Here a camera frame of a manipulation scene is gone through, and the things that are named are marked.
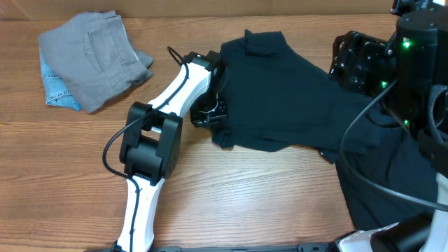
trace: denim fabric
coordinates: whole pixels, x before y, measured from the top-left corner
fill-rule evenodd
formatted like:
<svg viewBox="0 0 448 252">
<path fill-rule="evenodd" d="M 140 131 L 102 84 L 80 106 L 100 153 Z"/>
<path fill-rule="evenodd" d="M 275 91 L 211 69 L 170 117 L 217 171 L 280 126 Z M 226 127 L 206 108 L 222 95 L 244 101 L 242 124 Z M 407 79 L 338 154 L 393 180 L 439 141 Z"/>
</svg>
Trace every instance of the denim fabric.
<svg viewBox="0 0 448 252">
<path fill-rule="evenodd" d="M 75 111 L 80 111 L 82 109 L 81 105 L 71 95 L 62 78 L 47 65 L 40 51 L 39 54 L 41 58 L 41 74 L 47 98 L 47 105 L 71 108 Z"/>
</svg>

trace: wood grain surface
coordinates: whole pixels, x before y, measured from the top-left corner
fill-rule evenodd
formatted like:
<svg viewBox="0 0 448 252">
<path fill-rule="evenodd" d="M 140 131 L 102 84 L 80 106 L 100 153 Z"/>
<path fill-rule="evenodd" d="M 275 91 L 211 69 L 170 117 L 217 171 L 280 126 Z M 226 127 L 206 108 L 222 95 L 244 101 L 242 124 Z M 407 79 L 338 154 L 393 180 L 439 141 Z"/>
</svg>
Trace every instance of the wood grain surface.
<svg viewBox="0 0 448 252">
<path fill-rule="evenodd" d="M 64 20 L 84 11 L 116 10 L 124 18 L 250 15 L 383 14 L 392 0 L 0 0 L 0 18 Z"/>
<path fill-rule="evenodd" d="M 155 98 L 179 72 L 166 46 L 204 54 L 244 29 L 280 30 L 328 70 L 336 36 L 352 29 L 387 39 L 394 22 L 391 15 L 128 19 L 135 46 L 155 58 L 155 75 L 92 115 L 45 104 L 36 40 L 64 21 L 0 22 L 0 251 L 82 251 L 118 238 L 127 186 L 103 168 L 101 154 L 132 103 Z M 156 245 L 286 245 L 353 230 L 335 168 L 315 150 L 222 150 L 210 137 L 185 120 L 181 159 L 157 208 Z M 109 160 L 121 170 L 119 143 Z"/>
</svg>

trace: wooden table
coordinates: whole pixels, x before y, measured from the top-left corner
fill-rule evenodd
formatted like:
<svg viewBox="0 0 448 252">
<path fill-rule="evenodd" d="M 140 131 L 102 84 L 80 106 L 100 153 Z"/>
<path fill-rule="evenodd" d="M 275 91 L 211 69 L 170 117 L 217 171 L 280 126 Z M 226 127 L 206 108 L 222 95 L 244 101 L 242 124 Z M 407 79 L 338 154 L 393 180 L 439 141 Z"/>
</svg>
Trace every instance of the wooden table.
<svg viewBox="0 0 448 252">
<path fill-rule="evenodd" d="M 392 15 L 129 19 L 135 46 L 154 56 L 147 83 L 88 115 L 45 104 L 37 36 L 64 21 L 0 23 L 0 251 L 82 251 L 119 236 L 127 187 L 101 154 L 134 101 L 158 96 L 179 72 L 166 51 L 219 51 L 252 32 L 281 30 L 328 70 L 336 36 L 387 39 Z M 181 160 L 157 207 L 156 245 L 262 246 L 330 241 L 354 229 L 334 166 L 315 150 L 222 150 L 185 120 Z M 110 163 L 122 170 L 116 144 Z"/>
</svg>

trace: gray shorts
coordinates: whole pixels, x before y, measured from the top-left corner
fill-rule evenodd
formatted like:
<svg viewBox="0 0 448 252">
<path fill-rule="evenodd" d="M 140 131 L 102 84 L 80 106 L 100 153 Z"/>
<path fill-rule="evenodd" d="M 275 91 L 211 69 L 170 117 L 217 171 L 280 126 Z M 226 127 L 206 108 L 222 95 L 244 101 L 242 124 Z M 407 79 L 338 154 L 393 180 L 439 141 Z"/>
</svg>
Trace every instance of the gray shorts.
<svg viewBox="0 0 448 252">
<path fill-rule="evenodd" d="M 153 58 L 135 50 L 115 11 L 77 14 L 38 42 L 48 66 L 88 113 L 153 75 Z"/>
</svg>

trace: green led light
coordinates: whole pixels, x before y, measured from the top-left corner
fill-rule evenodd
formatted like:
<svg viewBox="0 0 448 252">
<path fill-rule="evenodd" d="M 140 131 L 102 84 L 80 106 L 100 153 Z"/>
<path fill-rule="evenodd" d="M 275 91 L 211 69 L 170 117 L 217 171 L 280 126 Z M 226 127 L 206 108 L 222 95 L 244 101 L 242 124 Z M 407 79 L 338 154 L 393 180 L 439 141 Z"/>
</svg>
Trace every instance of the green led light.
<svg viewBox="0 0 448 252">
<path fill-rule="evenodd" d="M 406 49 L 409 49 L 409 47 L 412 45 L 412 43 L 411 43 L 411 41 L 405 41 L 405 42 L 403 42 L 403 46 L 406 48 Z"/>
</svg>

